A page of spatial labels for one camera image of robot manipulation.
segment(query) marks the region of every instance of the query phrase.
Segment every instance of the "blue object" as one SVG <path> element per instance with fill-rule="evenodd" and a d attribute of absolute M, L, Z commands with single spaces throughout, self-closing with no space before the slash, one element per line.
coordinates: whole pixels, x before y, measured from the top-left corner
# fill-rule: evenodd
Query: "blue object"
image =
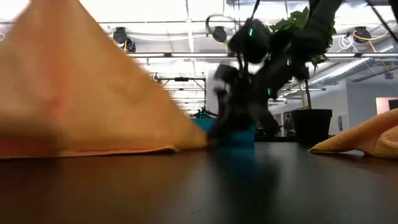
<path fill-rule="evenodd" d="M 206 132 L 210 130 L 214 122 L 213 118 L 193 118 L 192 119 L 199 127 Z M 216 147 L 220 146 L 246 146 L 254 147 L 254 135 L 256 133 L 256 126 L 253 125 L 248 130 L 235 131 L 227 138 L 217 139 Z"/>

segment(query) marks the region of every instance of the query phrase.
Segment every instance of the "person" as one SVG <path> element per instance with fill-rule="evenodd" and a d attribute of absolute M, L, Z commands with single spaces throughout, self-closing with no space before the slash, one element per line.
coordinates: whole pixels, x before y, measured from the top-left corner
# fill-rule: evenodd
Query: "person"
<path fill-rule="evenodd" d="M 286 115 L 286 117 L 285 117 L 284 128 L 285 128 L 286 136 L 294 135 L 293 120 L 289 114 Z"/>

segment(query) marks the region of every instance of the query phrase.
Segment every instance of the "table surface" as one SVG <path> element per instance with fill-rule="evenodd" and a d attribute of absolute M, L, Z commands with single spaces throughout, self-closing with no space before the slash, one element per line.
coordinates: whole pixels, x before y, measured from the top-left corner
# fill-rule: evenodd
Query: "table surface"
<path fill-rule="evenodd" d="M 398 162 L 259 143 L 0 162 L 0 223 L 397 223 Z"/>

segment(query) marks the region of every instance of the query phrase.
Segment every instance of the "orange cloth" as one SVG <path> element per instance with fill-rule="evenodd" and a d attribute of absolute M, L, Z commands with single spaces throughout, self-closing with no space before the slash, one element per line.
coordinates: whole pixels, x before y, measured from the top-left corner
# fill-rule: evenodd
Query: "orange cloth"
<path fill-rule="evenodd" d="M 0 45 L 0 159 L 206 146 L 79 0 L 33 0 Z"/>
<path fill-rule="evenodd" d="M 347 152 L 354 149 L 371 156 L 398 159 L 398 109 L 379 114 L 323 141 L 310 152 Z"/>

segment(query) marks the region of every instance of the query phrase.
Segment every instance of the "black plant pot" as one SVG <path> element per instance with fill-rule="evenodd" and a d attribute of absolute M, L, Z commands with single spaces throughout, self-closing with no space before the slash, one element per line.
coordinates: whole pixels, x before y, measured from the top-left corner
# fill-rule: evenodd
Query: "black plant pot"
<path fill-rule="evenodd" d="M 328 139 L 332 110 L 297 110 L 291 114 L 298 143 L 314 146 Z"/>

